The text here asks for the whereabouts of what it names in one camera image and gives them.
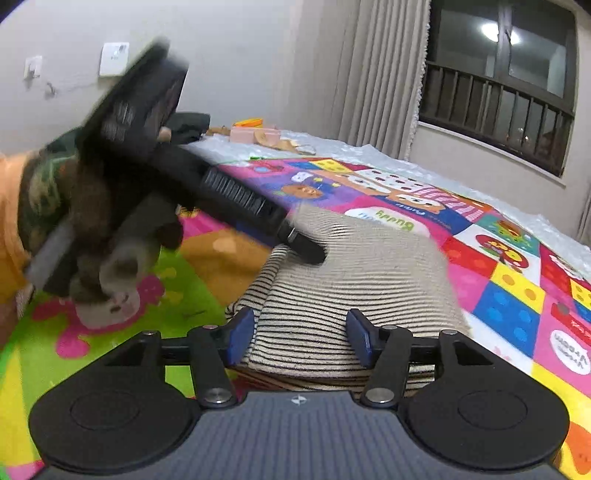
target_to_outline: yellow square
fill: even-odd
[[[347,167],[342,166],[339,162],[333,160],[332,158],[311,161],[310,163],[313,163],[314,165],[322,168],[322,170],[332,171],[334,173],[352,173],[351,170],[349,170]]]
[[[491,280],[535,312],[542,313],[546,292],[520,273],[499,263],[492,273]]]
[[[570,291],[576,301],[591,310],[591,291],[573,280],[570,281]]]
[[[570,416],[569,434],[560,451],[559,470],[571,480],[589,480],[591,445],[591,400],[579,390],[534,362],[531,376],[556,393]]]

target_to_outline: pink box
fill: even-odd
[[[232,127],[230,142],[255,143],[255,130],[264,132],[271,145],[275,145],[281,139],[281,131],[276,128]]]

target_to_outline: white bedsheet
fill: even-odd
[[[559,232],[542,215],[524,213],[486,193],[468,188],[459,182],[442,177],[413,163],[391,158],[371,145],[351,147],[337,140],[326,140],[324,138],[290,131],[283,131],[282,138],[289,138],[294,140],[298,145],[306,146],[306,150],[315,151],[316,156],[319,157],[331,157],[349,163],[362,163],[382,170],[388,170],[392,173],[406,177],[410,176],[451,192],[488,203],[514,222],[529,230],[541,242],[579,270],[586,277],[587,281],[591,281],[591,250],[589,247],[581,245],[572,238]],[[227,137],[221,135],[205,137],[199,142],[188,145],[187,148],[198,151],[218,163],[232,163],[240,160],[248,160],[251,157],[293,158],[296,156],[293,153],[281,152],[258,145],[230,143]]]

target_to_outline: window railing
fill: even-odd
[[[427,62],[420,119],[561,176],[573,113],[489,77]]]

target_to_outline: circular suction pad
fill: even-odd
[[[193,424],[189,401],[153,372],[117,369],[79,373],[35,403],[29,430],[46,463],[79,473],[122,472],[180,443]]]
[[[519,371],[487,368],[441,377],[412,398],[408,424],[429,450],[483,470],[525,468],[552,457],[569,428],[562,401]]]

